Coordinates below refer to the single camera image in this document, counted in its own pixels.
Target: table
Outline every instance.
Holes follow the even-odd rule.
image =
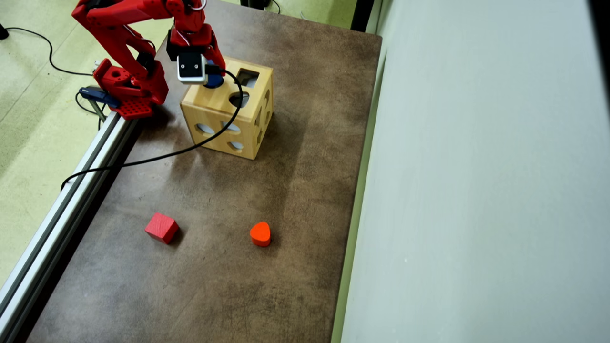
[[[275,113],[255,161],[200,148],[119,172],[50,296],[32,342],[329,341],[381,38],[210,2],[226,56],[274,68]],[[192,144],[186,86],[127,161]],[[144,227],[181,227],[169,245]],[[271,245],[249,229],[271,226]]]

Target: white wall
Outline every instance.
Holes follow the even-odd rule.
[[[609,342],[610,123],[586,3],[391,7],[343,342]]]

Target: wooden box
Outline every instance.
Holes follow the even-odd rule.
[[[273,115],[273,69],[230,58],[225,62],[226,69],[242,84],[245,105],[225,132],[203,146],[254,159]],[[229,75],[215,89],[191,85],[180,107],[193,142],[200,143],[218,132],[235,113],[238,100],[239,89]]]

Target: square hole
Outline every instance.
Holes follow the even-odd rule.
[[[239,72],[237,73],[237,80],[244,87],[254,88],[254,85],[256,85],[256,80],[258,79],[259,74],[255,71],[239,69]]]

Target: green floor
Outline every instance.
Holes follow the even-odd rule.
[[[283,15],[349,27],[355,0],[276,0]],[[239,3],[239,0],[228,2]],[[53,61],[64,69],[91,72],[107,53],[70,13],[76,1],[3,0],[0,23],[39,32],[54,46]],[[275,4],[267,8],[277,12]],[[161,44],[171,20],[133,27]],[[97,117],[77,107],[80,87],[95,83],[53,69],[47,43],[10,31],[0,41],[0,284],[97,133]]]

